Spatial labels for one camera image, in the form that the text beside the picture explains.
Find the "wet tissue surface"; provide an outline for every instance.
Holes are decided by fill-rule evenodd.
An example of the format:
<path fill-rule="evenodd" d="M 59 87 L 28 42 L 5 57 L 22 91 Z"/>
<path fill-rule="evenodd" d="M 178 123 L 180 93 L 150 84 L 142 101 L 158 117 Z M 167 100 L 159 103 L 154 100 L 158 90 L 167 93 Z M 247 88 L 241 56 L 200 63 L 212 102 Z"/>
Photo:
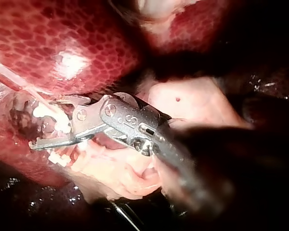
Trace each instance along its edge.
<path fill-rule="evenodd" d="M 153 1 L 136 9 L 118 0 L 0 0 L 1 226 L 133 230 L 107 200 L 120 196 L 117 204 L 129 204 L 142 230 L 289 225 L 289 3 L 163 2 L 156 12 Z M 190 128 L 182 140 L 208 188 L 222 198 L 220 187 L 235 186 L 221 217 L 202 223 L 175 210 L 158 189 L 173 172 L 159 166 L 158 178 L 148 159 L 104 152 L 111 145 L 103 137 L 90 143 L 104 152 L 92 154 L 94 168 L 76 147 L 57 150 L 79 160 L 74 168 L 29 149 L 28 140 L 53 135 L 55 126 L 32 116 L 34 93 L 97 100 L 115 91 L 187 121 L 176 128 Z M 271 135 L 193 132 L 199 123 Z"/>

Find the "screw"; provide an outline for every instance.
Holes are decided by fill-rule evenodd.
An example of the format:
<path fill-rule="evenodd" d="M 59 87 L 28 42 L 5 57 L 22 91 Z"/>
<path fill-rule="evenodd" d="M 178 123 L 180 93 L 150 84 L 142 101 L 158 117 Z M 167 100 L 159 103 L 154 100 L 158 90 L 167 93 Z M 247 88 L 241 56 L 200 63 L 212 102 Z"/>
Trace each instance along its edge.
<path fill-rule="evenodd" d="M 109 104 L 105 108 L 105 114 L 106 116 L 113 117 L 116 113 L 116 107 L 113 104 Z"/>
<path fill-rule="evenodd" d="M 81 109 L 78 113 L 77 113 L 77 119 L 79 119 L 80 121 L 84 121 L 87 117 L 87 111 L 84 109 Z"/>

